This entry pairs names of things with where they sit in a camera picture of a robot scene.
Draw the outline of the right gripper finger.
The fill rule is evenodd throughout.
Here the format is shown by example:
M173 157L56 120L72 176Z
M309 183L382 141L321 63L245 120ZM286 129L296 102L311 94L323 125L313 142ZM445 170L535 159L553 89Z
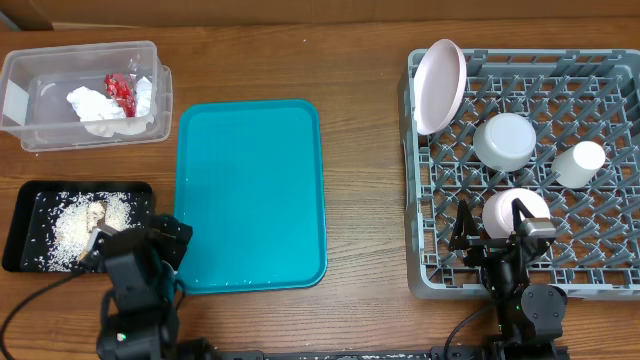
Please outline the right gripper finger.
M535 220L535 217L519 198L515 198L511 202L511 212L513 233L529 235L532 221Z
M453 226L453 233L449 240L450 250L467 250L477 246L479 242L479 231L474 221L473 215L465 200L458 204L456 221Z

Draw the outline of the white cup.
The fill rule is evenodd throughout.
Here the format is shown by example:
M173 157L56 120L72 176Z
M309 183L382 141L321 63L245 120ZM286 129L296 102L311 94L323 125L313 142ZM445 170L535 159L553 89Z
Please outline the white cup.
M592 141L582 141L558 155L551 169L558 173L556 181L566 188L586 186L604 165L603 147Z

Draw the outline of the grey bowl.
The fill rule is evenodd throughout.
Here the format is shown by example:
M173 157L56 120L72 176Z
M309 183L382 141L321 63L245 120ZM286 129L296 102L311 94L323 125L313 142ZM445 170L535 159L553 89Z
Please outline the grey bowl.
M537 144L531 122L514 113L503 113L481 124L473 136L478 159L494 170L512 172L523 168Z

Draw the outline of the food scraps rice pile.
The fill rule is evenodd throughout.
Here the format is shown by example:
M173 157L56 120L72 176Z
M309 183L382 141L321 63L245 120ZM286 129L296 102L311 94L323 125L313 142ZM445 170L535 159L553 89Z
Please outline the food scraps rice pile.
M42 191L35 197L20 270L75 271L95 227L142 227L152 205L150 193Z

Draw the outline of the black rectangular tray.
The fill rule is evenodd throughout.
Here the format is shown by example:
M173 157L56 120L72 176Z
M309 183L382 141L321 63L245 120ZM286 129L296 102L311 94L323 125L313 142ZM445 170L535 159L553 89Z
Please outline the black rectangular tray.
M76 202L113 198L123 204L129 224L142 227L154 214L152 187L140 181L26 182L19 190L9 228L2 267L8 272L69 272L77 269L71 258L54 263L55 225L64 210Z

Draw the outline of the white tissue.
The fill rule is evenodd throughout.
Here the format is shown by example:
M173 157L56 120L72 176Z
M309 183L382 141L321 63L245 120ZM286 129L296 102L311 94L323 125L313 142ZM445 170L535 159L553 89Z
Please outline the white tissue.
M128 76L131 77L131 85L135 91L134 117L125 116L124 111L107 93L105 84L103 92L82 86L67 94L66 100L81 122L100 121L100 124L85 126L89 133L99 137L138 135L144 132L148 123L154 121L150 116L152 82L147 77L137 80L134 75Z

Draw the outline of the large pink plate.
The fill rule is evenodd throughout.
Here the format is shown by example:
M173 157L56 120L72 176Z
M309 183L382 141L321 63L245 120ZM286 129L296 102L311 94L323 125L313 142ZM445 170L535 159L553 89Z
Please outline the large pink plate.
M446 127L462 102L467 77L465 57L449 39L435 42L414 76L414 119L420 135Z

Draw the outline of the red snack wrapper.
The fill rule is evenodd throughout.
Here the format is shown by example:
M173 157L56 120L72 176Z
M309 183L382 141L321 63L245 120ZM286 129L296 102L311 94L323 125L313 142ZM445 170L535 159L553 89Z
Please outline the red snack wrapper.
M115 73L105 76L104 84L109 96L124 111L126 117L136 115L135 91L131 85L131 77Z

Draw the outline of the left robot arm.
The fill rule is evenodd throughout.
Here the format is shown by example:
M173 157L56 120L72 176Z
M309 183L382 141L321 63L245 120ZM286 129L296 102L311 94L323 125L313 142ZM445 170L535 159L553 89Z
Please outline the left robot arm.
M170 215L154 215L143 228L102 231L97 269L112 288L101 304L96 352L101 359L215 360L205 338L180 342L178 310L187 295L176 278L193 235Z

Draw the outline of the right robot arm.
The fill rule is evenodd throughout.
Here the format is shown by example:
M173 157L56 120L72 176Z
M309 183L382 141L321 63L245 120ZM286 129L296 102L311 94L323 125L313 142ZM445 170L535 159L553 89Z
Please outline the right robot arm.
M514 231L505 238L480 235L465 201L458 205L449 249L466 253L463 263L480 269L481 284L491 303L469 315L448 336L445 359L454 354L451 343L467 323L493 310L500 333L488 336L471 359L567 359L568 350L555 345L563 335L562 321L568 296L561 288L533 284L527 265L544 255L556 240L556 228L549 219L536 218L523 202L511 203Z

